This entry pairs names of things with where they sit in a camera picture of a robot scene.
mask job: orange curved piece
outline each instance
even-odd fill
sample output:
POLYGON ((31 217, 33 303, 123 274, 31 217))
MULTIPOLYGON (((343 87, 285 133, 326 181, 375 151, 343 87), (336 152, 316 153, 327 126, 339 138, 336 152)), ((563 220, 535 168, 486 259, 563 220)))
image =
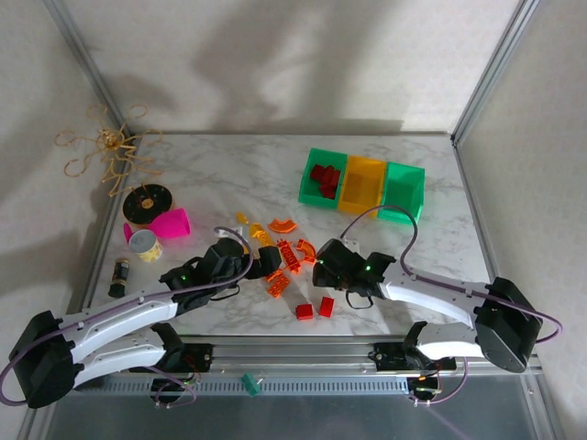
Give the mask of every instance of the orange curved piece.
POLYGON ((303 239, 299 239, 295 245, 295 248, 304 253, 304 259, 302 261, 311 264, 316 263, 316 249, 314 246, 312 246, 312 243, 303 239))
POLYGON ((278 234, 289 234, 297 228, 297 223, 295 223, 291 218, 288 218, 283 222, 280 222, 274 218, 273 221, 267 225, 267 227, 271 231, 277 232, 278 234))

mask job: green clip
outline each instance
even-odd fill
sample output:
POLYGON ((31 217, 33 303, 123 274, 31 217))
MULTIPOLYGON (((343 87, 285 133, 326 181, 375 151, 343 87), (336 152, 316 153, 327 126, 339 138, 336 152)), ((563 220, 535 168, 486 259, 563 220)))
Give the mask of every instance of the green clip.
POLYGON ((242 378, 240 378, 240 380, 242 380, 242 383, 250 397, 254 397, 260 393, 259 383, 255 380, 255 378, 253 378, 252 374, 245 374, 242 378))

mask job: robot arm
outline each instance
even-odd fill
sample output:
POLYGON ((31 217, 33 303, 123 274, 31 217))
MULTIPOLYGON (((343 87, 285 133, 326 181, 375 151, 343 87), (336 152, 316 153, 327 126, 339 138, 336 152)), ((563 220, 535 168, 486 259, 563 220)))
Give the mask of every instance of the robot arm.
MULTIPOLYGON (((216 295, 237 286, 237 281, 230 281, 235 274, 246 272, 246 278, 257 279, 279 268, 278 248, 262 247, 259 253, 250 269, 242 269, 250 256, 244 255, 236 240, 221 238, 202 258, 193 258, 125 298, 63 319, 51 312, 41 313, 18 340, 2 380, 14 367, 26 404, 40 408, 95 377, 164 365, 183 344, 169 324, 157 323, 217 301, 216 295)), ((531 308, 511 281, 497 278, 490 285, 468 283, 413 268, 408 274, 393 257, 374 252, 364 259, 337 239, 329 240, 316 259, 315 286, 346 291, 347 300, 357 293, 371 304, 371 297, 414 303, 457 321, 415 323, 402 347, 408 365, 426 369, 436 359, 483 356, 508 371, 526 369, 541 320, 473 295, 489 292, 531 308)), ((2 399, 6 404, 21 403, 2 399)))
POLYGON ((494 365, 516 373, 526 369, 542 321, 498 302, 485 294, 532 306, 509 280, 492 284, 465 282, 409 268, 395 258, 373 252, 367 259, 337 240, 329 240, 316 254, 313 283, 365 297, 404 301, 453 318, 455 324, 415 323, 404 351, 418 366, 445 357, 485 357, 494 365))
POLYGON ((49 311, 33 317, 9 355, 27 405, 46 406, 105 374, 164 364, 183 344, 169 324, 157 323, 218 301, 220 292, 237 287, 230 280, 239 274, 257 279, 282 263, 277 247, 262 247, 259 255, 249 269, 251 256, 244 255, 239 242, 221 238, 202 258, 171 269, 134 294, 63 318, 49 311))

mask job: orange block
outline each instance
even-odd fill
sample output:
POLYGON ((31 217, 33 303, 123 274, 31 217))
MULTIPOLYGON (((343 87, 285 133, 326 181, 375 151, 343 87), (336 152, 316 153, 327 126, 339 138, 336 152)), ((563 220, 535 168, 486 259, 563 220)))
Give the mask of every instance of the orange block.
POLYGON ((297 223, 295 223, 291 218, 288 218, 283 222, 280 222, 274 218, 273 221, 267 225, 267 227, 271 231, 277 232, 278 234, 289 234, 297 228, 297 223))
POLYGON ((271 275, 268 275, 265 277, 265 280, 267 282, 272 282, 273 280, 275 280, 277 277, 279 277, 280 275, 283 274, 283 270, 281 269, 277 269, 276 271, 274 271, 271 275))
POLYGON ((287 288, 287 286, 289 286, 289 284, 290 279, 287 278, 282 272, 277 276, 275 282, 271 285, 267 292, 269 292, 269 295, 271 295, 273 298, 279 298, 282 295, 282 292, 287 288))
POLYGON ((277 240, 277 247, 282 252, 283 261, 285 262, 287 269, 292 273, 300 273, 302 265, 297 260, 290 244, 285 240, 277 240))
POLYGON ((302 261, 310 264, 316 263, 316 249, 312 246, 312 243, 299 239, 295 248, 304 253, 304 259, 302 261))

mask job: small can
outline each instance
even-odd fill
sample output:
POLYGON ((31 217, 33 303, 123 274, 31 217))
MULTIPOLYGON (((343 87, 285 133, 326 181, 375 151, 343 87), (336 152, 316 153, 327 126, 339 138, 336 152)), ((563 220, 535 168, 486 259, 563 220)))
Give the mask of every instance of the small can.
POLYGON ((110 283, 110 290, 108 296, 111 298, 122 298, 125 296, 125 288, 127 287, 128 270, 130 264, 126 258, 118 258, 114 265, 114 272, 112 273, 112 282, 110 283))
POLYGON ((163 253, 163 248, 159 240, 157 240, 157 236, 148 229, 135 232, 128 241, 128 245, 140 259, 148 263, 157 261, 163 253))

